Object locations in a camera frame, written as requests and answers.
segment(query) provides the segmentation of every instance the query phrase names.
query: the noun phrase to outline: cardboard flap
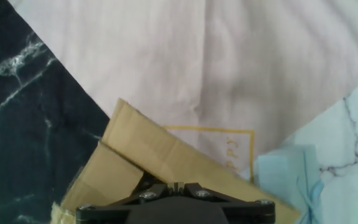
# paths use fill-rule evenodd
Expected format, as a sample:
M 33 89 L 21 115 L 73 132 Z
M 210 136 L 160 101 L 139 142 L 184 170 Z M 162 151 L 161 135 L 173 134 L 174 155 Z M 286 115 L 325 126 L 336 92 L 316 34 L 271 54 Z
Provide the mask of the cardboard flap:
M 294 223 L 300 217 L 300 212 L 238 178 L 121 99 L 102 142 L 164 182 L 198 182 L 245 201 L 273 200 L 278 224 Z
M 77 207 L 108 205 L 131 195 L 143 171 L 99 144 L 65 195 L 61 208 L 71 213 Z

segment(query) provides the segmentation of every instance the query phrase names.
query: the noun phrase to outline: yellow printed border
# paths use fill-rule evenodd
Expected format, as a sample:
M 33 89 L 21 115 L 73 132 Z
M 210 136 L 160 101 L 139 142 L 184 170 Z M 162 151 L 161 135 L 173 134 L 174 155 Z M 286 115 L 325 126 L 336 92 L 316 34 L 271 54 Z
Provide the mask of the yellow printed border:
M 192 131 L 211 131 L 220 133 L 235 133 L 235 134 L 249 134 L 249 169 L 250 181 L 254 183 L 254 146 L 255 146 L 255 131 L 252 130 L 235 130 L 235 129 L 222 129 L 222 128 L 201 128 L 194 126 L 164 126 L 167 130 L 192 130 Z

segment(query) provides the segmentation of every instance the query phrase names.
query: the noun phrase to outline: black marble surface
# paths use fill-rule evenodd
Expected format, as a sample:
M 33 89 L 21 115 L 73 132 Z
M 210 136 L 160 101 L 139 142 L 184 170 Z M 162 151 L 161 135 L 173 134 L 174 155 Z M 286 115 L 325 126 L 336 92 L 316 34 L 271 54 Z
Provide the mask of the black marble surface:
M 0 223 L 48 223 L 108 121 L 0 1 Z

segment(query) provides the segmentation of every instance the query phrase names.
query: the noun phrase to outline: light blue marble surface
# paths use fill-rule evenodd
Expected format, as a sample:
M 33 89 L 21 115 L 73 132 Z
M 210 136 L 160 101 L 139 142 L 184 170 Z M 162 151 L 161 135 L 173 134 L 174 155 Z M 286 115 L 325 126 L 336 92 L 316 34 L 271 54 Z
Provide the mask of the light blue marble surface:
M 358 223 L 358 88 L 283 143 L 293 144 L 316 146 L 323 223 Z
M 296 224 L 320 224 L 322 208 L 316 149 L 312 145 L 281 147 L 257 161 L 258 186 L 298 209 L 302 216 Z

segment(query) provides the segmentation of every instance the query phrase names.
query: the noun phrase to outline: gray vein on marble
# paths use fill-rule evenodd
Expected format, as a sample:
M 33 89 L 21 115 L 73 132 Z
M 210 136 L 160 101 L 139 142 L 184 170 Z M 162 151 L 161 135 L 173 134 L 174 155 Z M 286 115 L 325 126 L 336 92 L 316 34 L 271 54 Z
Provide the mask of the gray vein on marble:
M 354 141 L 354 162 L 344 164 L 343 166 L 328 166 L 321 167 L 320 172 L 329 172 L 334 177 L 344 177 L 346 174 L 350 173 L 352 170 L 358 170 L 358 132 L 357 132 L 357 122 L 354 120 L 351 114 L 351 109 L 349 107 L 349 97 L 347 95 L 343 98 L 344 109 L 346 110 L 347 117 L 351 123 L 352 132 L 354 133 L 355 141 Z
M 41 46 L 44 45 L 44 43 L 41 40 L 37 39 L 34 43 L 30 41 L 30 38 L 33 35 L 34 35 L 34 33 L 29 34 L 29 36 L 27 37 L 27 43 L 28 43 L 27 46 L 23 50 L 21 50 L 18 55 L 8 58 L 0 63 L 0 75 L 4 76 L 4 77 L 15 76 L 17 78 L 17 81 L 20 84 L 20 87 L 16 91 L 11 93 L 5 99 L 5 101 L 3 101 L 0 104 L 0 109 L 5 107 L 26 86 L 28 86 L 31 83 L 33 83 L 34 81 L 38 80 L 44 74 L 44 72 L 46 71 L 48 66 L 52 62 L 56 61 L 56 58 L 50 58 L 46 64 L 46 66 L 44 67 L 44 69 L 42 69 L 38 74 L 36 74 L 35 77 L 33 77 L 32 79 L 30 79 L 28 82 L 26 82 L 24 84 L 21 82 L 21 80 L 17 74 L 17 71 L 18 71 L 18 69 L 22 68 L 25 65 L 24 60 L 28 56 L 30 56 L 32 59 L 34 59 L 37 56 L 46 52 L 46 50 L 40 50 Z

